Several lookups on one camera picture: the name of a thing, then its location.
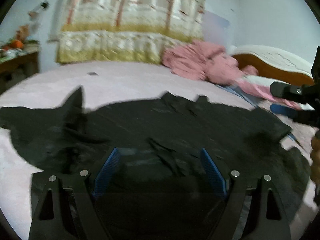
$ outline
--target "orange object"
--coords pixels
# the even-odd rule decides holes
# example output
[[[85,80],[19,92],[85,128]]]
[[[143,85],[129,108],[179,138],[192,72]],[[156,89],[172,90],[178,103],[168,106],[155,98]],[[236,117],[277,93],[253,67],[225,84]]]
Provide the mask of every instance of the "orange object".
[[[22,49],[23,48],[23,43],[22,43],[22,41],[14,40],[14,41],[11,42],[10,46],[13,49]]]

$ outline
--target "metal bolt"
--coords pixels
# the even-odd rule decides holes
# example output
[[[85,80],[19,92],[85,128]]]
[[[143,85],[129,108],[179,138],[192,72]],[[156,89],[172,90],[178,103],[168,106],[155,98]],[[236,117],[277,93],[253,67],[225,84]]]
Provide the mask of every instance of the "metal bolt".
[[[231,171],[231,175],[234,177],[239,177],[240,172],[239,171]]]
[[[271,177],[269,175],[264,175],[263,178],[266,180],[266,181],[270,181],[271,180]]]
[[[89,171],[86,171],[86,170],[83,170],[83,171],[80,171],[80,176],[81,177],[85,177],[89,174]]]
[[[55,175],[50,176],[49,181],[53,182],[57,179]]]

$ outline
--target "wall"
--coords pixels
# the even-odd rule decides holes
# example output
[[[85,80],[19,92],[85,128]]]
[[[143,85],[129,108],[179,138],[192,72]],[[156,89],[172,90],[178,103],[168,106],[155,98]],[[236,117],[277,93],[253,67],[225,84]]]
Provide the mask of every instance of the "wall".
[[[234,44],[235,31],[237,28],[237,18],[240,0],[206,0],[205,9],[217,14],[230,22],[227,29],[228,39],[226,41],[227,49]]]
[[[20,25],[28,23],[28,11],[33,10],[42,1],[45,0],[16,0],[0,25],[0,41],[7,41],[9,38],[12,38]],[[41,72],[59,66],[59,64],[55,62],[57,42],[48,43],[51,22],[58,0],[47,1],[49,2],[49,8],[43,12],[41,26],[35,35],[35,38],[39,40],[41,44],[39,57]]]
[[[240,0],[235,45],[266,45],[313,63],[320,25],[304,0]]]

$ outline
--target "curtain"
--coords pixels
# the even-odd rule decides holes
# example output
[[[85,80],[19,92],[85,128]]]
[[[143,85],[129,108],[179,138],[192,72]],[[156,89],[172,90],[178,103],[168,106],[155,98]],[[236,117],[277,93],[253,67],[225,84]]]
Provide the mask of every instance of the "curtain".
[[[205,0],[70,0],[58,61],[161,62],[165,48],[202,39]]]

